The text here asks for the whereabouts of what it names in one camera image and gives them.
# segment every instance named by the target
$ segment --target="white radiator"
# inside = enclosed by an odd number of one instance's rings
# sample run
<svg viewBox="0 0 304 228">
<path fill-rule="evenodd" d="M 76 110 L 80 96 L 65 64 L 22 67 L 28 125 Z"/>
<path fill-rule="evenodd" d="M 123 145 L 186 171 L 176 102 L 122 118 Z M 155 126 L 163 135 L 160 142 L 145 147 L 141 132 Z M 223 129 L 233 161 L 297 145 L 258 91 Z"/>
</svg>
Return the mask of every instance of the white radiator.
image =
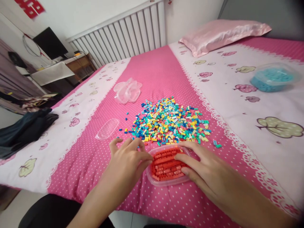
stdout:
<svg viewBox="0 0 304 228">
<path fill-rule="evenodd" d="M 147 1 L 67 39 L 73 49 L 89 52 L 101 66 L 166 45 L 163 0 Z"/>
</svg>

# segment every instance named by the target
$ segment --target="curtain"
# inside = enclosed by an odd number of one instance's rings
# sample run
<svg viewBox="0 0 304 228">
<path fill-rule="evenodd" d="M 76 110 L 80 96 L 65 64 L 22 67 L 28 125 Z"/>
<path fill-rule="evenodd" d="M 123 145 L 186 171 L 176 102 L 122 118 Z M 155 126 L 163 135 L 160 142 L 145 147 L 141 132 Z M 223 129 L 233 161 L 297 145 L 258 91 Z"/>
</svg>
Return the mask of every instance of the curtain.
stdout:
<svg viewBox="0 0 304 228">
<path fill-rule="evenodd" d="M 43 93 L 29 80 L 16 69 L 13 62 L 10 60 L 8 52 L 12 50 L 4 41 L 0 39 L 0 91 L 3 93 L 12 92 L 12 96 L 17 99 L 23 99 L 32 96 L 42 96 Z M 30 73 L 36 72 L 32 65 L 24 61 Z M 13 109 L 18 113 L 22 110 L 18 105 L 1 100 L 0 104 Z"/>
</svg>

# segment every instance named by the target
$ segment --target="pink pillow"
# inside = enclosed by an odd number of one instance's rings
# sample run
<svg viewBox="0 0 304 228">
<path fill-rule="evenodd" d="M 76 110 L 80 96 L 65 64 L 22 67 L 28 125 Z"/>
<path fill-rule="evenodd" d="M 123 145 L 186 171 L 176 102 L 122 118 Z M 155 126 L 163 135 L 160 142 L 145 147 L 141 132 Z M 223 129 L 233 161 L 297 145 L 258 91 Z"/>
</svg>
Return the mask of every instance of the pink pillow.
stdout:
<svg viewBox="0 0 304 228">
<path fill-rule="evenodd" d="M 257 21 L 215 20 L 182 37 L 179 42 L 198 58 L 244 37 L 261 36 L 270 30 L 269 25 Z"/>
</svg>

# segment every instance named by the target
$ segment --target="monitor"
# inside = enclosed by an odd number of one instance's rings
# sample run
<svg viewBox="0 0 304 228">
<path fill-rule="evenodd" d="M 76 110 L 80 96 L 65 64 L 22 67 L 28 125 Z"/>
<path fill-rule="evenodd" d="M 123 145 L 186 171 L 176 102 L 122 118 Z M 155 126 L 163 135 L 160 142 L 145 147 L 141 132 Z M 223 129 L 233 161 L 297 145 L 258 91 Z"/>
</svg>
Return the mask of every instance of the monitor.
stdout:
<svg viewBox="0 0 304 228">
<path fill-rule="evenodd" d="M 59 56 L 66 59 L 64 54 L 68 53 L 68 51 L 50 27 L 33 38 L 33 40 L 50 57 L 50 59 L 53 60 Z"/>
</svg>

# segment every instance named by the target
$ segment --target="lace trim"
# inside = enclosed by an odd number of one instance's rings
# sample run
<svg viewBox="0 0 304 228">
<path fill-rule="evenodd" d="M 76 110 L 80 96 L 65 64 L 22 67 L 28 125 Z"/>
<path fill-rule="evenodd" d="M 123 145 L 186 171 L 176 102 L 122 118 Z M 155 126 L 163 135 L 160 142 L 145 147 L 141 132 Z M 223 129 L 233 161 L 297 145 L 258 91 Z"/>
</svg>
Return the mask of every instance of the lace trim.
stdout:
<svg viewBox="0 0 304 228">
<path fill-rule="evenodd" d="M 116 84 L 116 82 L 117 82 L 117 80 L 118 80 L 119 78 L 120 78 L 120 76 L 117 77 L 116 79 L 113 79 L 113 82 L 114 82 L 114 83 L 113 83 L 113 86 Z M 89 124 L 89 122 L 91 121 L 92 116 L 95 114 L 95 112 L 96 112 L 97 108 L 99 107 L 100 103 L 104 100 L 104 98 L 106 97 L 106 95 L 108 94 L 108 92 L 113 88 L 113 86 L 110 87 L 110 88 L 108 89 L 108 91 L 105 93 L 105 95 L 101 98 L 100 102 L 94 107 L 93 112 L 92 112 L 91 115 L 89 116 L 88 121 L 85 123 L 84 127 L 81 129 L 81 132 L 77 135 L 76 139 L 70 144 L 70 146 L 66 149 L 65 153 L 61 156 L 61 158 L 57 161 L 56 165 L 52 168 L 51 173 L 49 174 L 48 179 L 46 180 L 47 189 L 50 187 L 50 184 L 51 184 L 51 177 L 52 177 L 52 175 L 55 173 L 55 171 L 57 170 L 58 165 L 64 160 L 66 154 L 71 150 L 72 146 L 73 146 L 73 145 L 77 142 L 77 140 L 81 137 L 82 132 L 84 132 L 84 130 L 86 129 L 86 126 L 87 126 L 87 125 Z"/>
<path fill-rule="evenodd" d="M 237 44 L 247 49 L 252 49 L 254 51 L 258 51 L 261 53 L 266 53 L 272 55 L 277 58 L 291 60 L 289 57 L 284 57 L 282 55 L 277 55 L 275 53 L 269 53 L 262 51 L 257 48 L 249 47 L 243 44 Z M 184 71 L 185 75 L 187 76 L 192 88 L 196 91 L 196 94 L 199 96 L 200 100 L 203 102 L 203 105 L 206 109 L 211 113 L 211 116 L 217 120 L 218 126 L 224 129 L 224 135 L 232 140 L 232 145 L 243 153 L 243 160 L 247 163 L 249 167 L 256 170 L 256 178 L 262 184 L 261 188 L 266 188 L 268 191 L 273 192 L 270 194 L 270 200 L 277 205 L 279 208 L 283 209 L 286 213 L 290 214 L 293 217 L 297 217 L 300 215 L 300 210 L 296 207 L 293 200 L 288 196 L 285 190 L 280 186 L 280 184 L 275 181 L 273 176 L 267 171 L 267 169 L 261 164 L 261 162 L 257 159 L 255 154 L 249 147 L 242 141 L 242 139 L 237 136 L 222 116 L 213 108 L 208 101 L 208 99 L 204 96 L 204 94 L 200 91 L 199 87 L 195 85 L 194 80 L 191 78 L 189 72 L 187 71 L 185 65 L 178 59 L 175 55 L 176 59 L 178 60 L 182 70 Z"/>
</svg>

